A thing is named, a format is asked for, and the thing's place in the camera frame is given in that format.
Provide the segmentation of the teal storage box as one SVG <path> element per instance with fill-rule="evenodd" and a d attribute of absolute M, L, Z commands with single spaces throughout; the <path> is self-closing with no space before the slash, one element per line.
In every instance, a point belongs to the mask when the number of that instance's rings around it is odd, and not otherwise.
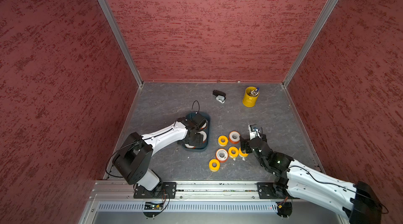
<path fill-rule="evenodd" d="M 185 122 L 191 123 L 191 129 L 185 139 L 178 142 L 178 145 L 190 152 L 204 151 L 209 142 L 210 116 L 204 112 L 191 112 L 185 118 Z"/>

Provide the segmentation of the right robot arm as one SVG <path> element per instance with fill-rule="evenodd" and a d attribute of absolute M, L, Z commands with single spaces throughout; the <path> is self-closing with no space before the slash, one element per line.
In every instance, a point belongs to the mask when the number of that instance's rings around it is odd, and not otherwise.
<path fill-rule="evenodd" d="M 351 224 L 379 224 L 383 204 L 369 184 L 356 184 L 328 176 L 284 153 L 273 151 L 265 135 L 240 138 L 241 151 L 254 154 L 265 171 L 276 176 L 272 192 L 278 197 L 299 198 L 328 209 Z"/>

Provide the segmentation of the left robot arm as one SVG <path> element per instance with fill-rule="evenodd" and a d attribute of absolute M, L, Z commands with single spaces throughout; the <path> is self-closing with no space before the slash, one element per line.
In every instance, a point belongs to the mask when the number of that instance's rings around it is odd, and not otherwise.
<path fill-rule="evenodd" d="M 162 191 L 162 179 L 149 165 L 154 154 L 171 144 L 190 152 L 202 152 L 209 143 L 211 117 L 191 112 L 161 130 L 139 135 L 130 134 L 123 146 L 112 155 L 112 165 L 129 185 L 139 185 L 149 192 Z"/>

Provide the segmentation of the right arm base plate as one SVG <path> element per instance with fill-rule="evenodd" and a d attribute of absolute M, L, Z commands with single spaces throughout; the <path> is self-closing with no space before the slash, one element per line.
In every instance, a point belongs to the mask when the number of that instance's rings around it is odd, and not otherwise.
<path fill-rule="evenodd" d="M 280 182 L 258 182 L 257 192 L 260 199 L 295 199 L 287 192 L 286 184 Z"/>

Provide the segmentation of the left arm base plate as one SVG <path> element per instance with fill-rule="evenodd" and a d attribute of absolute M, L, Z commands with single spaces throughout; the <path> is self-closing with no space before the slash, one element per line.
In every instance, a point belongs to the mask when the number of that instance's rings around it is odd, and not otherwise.
<path fill-rule="evenodd" d="M 166 197 L 174 199 L 177 189 L 176 182 L 160 182 L 153 190 L 147 190 L 145 187 L 136 184 L 134 186 L 134 199 L 162 199 Z"/>

